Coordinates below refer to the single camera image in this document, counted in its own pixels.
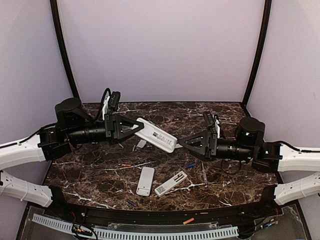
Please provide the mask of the clear handled screwdriver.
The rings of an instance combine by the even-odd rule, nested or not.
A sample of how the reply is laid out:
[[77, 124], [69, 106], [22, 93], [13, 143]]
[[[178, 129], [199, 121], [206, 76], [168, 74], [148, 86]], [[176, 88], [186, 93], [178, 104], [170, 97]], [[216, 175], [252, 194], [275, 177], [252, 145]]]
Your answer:
[[202, 167], [203, 181], [204, 181], [205, 184], [207, 184], [208, 183], [208, 179], [207, 179], [206, 170], [205, 170], [203, 161], [201, 162], [201, 167]]

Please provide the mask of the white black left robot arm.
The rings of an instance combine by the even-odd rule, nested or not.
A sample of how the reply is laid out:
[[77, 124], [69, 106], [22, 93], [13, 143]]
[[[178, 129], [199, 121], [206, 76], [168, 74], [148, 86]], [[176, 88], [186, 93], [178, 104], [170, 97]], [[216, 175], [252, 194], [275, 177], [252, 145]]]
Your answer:
[[77, 145], [124, 142], [144, 128], [144, 124], [114, 114], [118, 98], [111, 99], [111, 111], [103, 120], [94, 119], [79, 98], [68, 98], [55, 106], [57, 122], [41, 127], [31, 136], [0, 146], [0, 193], [48, 208], [60, 218], [71, 213], [59, 187], [38, 185], [7, 173], [7, 168], [33, 162], [48, 162], [71, 153]]

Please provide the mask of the white battery cover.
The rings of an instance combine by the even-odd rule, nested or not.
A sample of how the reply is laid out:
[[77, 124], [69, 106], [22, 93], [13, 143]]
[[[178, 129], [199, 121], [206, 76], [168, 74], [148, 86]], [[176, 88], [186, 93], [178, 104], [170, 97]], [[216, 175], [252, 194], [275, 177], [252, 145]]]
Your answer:
[[143, 149], [146, 144], [147, 144], [147, 141], [141, 139], [141, 140], [138, 142], [138, 144], [137, 144], [136, 147], [137, 147], [137, 148], [140, 148], [140, 149]]

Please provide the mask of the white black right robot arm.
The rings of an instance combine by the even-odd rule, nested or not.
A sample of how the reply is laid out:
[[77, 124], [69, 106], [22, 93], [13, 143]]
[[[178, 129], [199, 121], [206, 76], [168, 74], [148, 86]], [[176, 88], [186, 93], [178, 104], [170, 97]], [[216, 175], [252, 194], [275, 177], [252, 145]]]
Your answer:
[[255, 213], [266, 217], [278, 206], [320, 193], [320, 150], [316, 147], [298, 148], [284, 141], [264, 141], [265, 124], [256, 118], [242, 118], [235, 139], [226, 139], [216, 116], [204, 115], [206, 130], [181, 138], [178, 143], [203, 161], [216, 159], [250, 163], [262, 173], [289, 171], [312, 172], [311, 175], [289, 182], [265, 187]]

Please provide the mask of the black front rail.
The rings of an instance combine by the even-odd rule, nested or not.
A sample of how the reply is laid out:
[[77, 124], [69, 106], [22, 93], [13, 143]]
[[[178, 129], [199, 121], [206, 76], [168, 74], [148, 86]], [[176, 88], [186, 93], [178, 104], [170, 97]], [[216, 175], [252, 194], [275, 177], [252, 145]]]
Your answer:
[[46, 208], [44, 212], [53, 217], [89, 226], [107, 226], [111, 223], [155, 226], [182, 225], [183, 222], [191, 218], [194, 219], [194, 224], [245, 225], [265, 217], [275, 217], [278, 220], [285, 214], [285, 207], [288, 206], [288, 203], [278, 206], [272, 201], [258, 201], [237, 206], [203, 210], [141, 211], [134, 208], [130, 210], [116, 210], [56, 201]]

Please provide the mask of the white remote control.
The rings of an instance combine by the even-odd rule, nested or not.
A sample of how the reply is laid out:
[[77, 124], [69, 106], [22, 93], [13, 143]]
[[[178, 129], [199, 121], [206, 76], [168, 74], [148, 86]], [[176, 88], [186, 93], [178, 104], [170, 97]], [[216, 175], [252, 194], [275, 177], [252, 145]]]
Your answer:
[[155, 169], [152, 167], [143, 167], [140, 173], [136, 194], [148, 197], [151, 193]]
[[165, 193], [169, 192], [171, 189], [182, 183], [188, 175], [184, 171], [180, 171], [170, 179], [168, 179], [166, 182], [158, 186], [154, 191], [155, 193], [161, 197]]
[[178, 142], [175, 136], [141, 117], [137, 118], [136, 121], [143, 123], [143, 128], [135, 133], [139, 138], [167, 153], [172, 153], [175, 150]]

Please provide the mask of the orange battery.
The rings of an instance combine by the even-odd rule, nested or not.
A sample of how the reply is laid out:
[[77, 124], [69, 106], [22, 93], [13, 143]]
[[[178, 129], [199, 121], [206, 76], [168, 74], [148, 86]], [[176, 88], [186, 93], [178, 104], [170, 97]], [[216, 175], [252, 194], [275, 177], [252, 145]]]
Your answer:
[[129, 168], [131, 166], [132, 166], [131, 164], [121, 164], [121, 167], [124, 167], [124, 168]]
[[193, 222], [194, 220], [195, 220], [194, 218], [190, 218], [190, 219], [184, 221], [183, 224], [184, 224], [184, 225], [187, 225], [187, 224]]

